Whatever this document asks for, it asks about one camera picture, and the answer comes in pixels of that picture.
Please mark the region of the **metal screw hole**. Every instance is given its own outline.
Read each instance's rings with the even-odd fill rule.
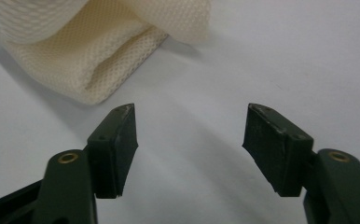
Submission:
[[[349,162],[351,159],[342,152],[332,151],[328,154],[333,160],[341,162]]]
[[[66,164],[66,163],[75,161],[77,159],[78,159],[78,155],[76,153],[70,152],[70,153],[61,155],[60,158],[58,159],[58,163]]]

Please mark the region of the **textured fabric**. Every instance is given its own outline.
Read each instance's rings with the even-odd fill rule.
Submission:
[[[38,82],[97,104],[167,36],[206,37],[209,0],[0,0],[0,42]]]

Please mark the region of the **white background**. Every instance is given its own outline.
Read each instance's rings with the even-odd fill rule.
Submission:
[[[100,105],[29,78],[0,47],[0,197],[83,148],[114,107],[135,103],[139,148],[100,223],[306,223],[241,147],[247,105],[272,107],[360,160],[360,0],[213,1],[210,37],[168,38]]]

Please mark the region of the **folded fabric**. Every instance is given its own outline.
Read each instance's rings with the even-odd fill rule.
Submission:
[[[0,0],[0,43],[38,82],[98,104],[167,34],[203,40],[209,1]]]

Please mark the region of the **black plastic part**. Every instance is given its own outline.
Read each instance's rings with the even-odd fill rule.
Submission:
[[[307,133],[275,110],[250,104],[242,146],[280,196],[299,196],[303,163],[313,146]]]
[[[328,223],[330,213],[323,197],[314,197],[307,192],[303,204],[308,224]]]
[[[30,223],[41,181],[0,199],[0,223]]]
[[[113,109],[89,137],[84,149],[90,159],[97,198],[122,195],[137,147],[134,105]]]
[[[64,151],[49,160],[32,223],[97,223],[89,162],[84,151]]]
[[[317,154],[315,170],[330,211],[330,224],[360,223],[360,161],[335,149]]]

